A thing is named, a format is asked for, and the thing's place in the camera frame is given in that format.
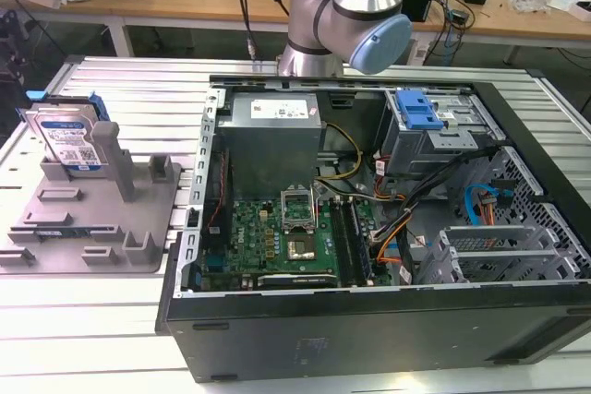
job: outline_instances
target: ram slot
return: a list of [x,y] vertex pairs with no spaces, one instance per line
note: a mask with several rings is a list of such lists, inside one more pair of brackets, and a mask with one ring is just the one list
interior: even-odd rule
[[339,265],[341,284],[345,287],[363,284],[363,271],[357,253],[355,228],[342,205],[331,203],[332,240]]
[[368,280],[371,277],[371,263],[369,262],[369,251],[363,233],[361,232],[361,224],[359,223],[359,216],[357,214],[356,206],[347,203],[343,206],[344,211],[347,214],[350,223],[347,223],[348,227],[353,227],[355,230],[355,239],[357,253],[359,254],[360,267],[363,271],[363,277]]

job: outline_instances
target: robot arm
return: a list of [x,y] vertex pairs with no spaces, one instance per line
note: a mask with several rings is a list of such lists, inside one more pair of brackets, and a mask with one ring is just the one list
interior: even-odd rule
[[283,76],[330,77],[343,61],[376,74],[403,53],[412,24],[403,0],[291,0],[288,43],[279,64]]

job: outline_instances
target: table leg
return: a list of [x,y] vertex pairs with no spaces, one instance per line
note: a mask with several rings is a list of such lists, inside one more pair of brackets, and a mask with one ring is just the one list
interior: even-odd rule
[[431,45],[431,38],[416,36],[413,37],[413,46],[408,55],[407,65],[422,66],[425,64],[425,57],[427,57],[428,48]]
[[513,62],[515,61],[515,57],[517,56],[517,53],[519,53],[520,49],[521,49],[521,46],[511,46],[509,48],[509,51],[505,55],[505,58],[502,59],[503,63],[505,65],[513,65]]
[[113,18],[114,20],[107,23],[109,32],[111,33],[111,39],[113,39],[113,45],[115,47],[115,53],[117,57],[133,57],[133,47],[131,46],[131,40],[127,32],[127,26],[124,24],[123,19]]

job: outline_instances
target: workbench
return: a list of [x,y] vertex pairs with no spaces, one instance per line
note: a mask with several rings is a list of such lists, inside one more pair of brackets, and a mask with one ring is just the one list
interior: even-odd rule
[[[289,0],[284,1],[289,8]],[[244,29],[238,0],[90,0],[59,10],[26,5],[41,21],[106,25],[120,57],[133,56],[128,26]],[[13,0],[0,0],[0,6],[17,9]],[[563,11],[521,14],[511,10],[509,0],[488,0],[483,6],[471,7],[476,23],[464,42],[591,49],[591,25]],[[288,17],[272,0],[248,0],[248,10],[254,31],[287,32]],[[443,12],[438,5],[431,7],[426,22],[414,24],[409,65],[423,65],[442,25]]]
[[[95,58],[66,63],[50,93],[103,97],[135,161],[183,167],[167,246],[185,221],[211,74],[270,75],[274,63]],[[347,75],[359,73],[345,69]],[[398,66],[380,75],[492,82],[591,203],[591,127],[544,78],[524,70]],[[42,143],[21,124],[0,149],[0,241],[42,177]],[[589,392],[591,335],[533,366],[196,385],[172,337],[153,332],[163,284],[148,275],[0,278],[0,391],[6,393]]]

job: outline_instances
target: white label sticker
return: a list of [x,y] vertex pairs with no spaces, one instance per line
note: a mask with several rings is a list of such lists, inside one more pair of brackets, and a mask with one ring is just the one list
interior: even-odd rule
[[52,151],[65,166],[101,164],[96,150],[84,138],[87,131],[81,122],[42,122],[41,129]]
[[250,104],[252,119],[308,119],[308,105],[303,100],[255,100]]
[[439,117],[439,119],[455,119],[453,113],[450,112],[439,112],[437,113],[437,116]]
[[376,161],[376,174],[383,176],[386,174],[386,162],[385,161]]
[[36,231],[35,233],[37,235],[52,235],[52,236],[55,236],[55,237],[58,237],[58,236],[62,235],[62,233],[59,232],[59,231]]
[[410,285],[412,276],[410,275],[410,272],[408,272],[408,269],[404,267],[404,265],[401,265],[400,267],[400,277],[406,282],[407,285]]

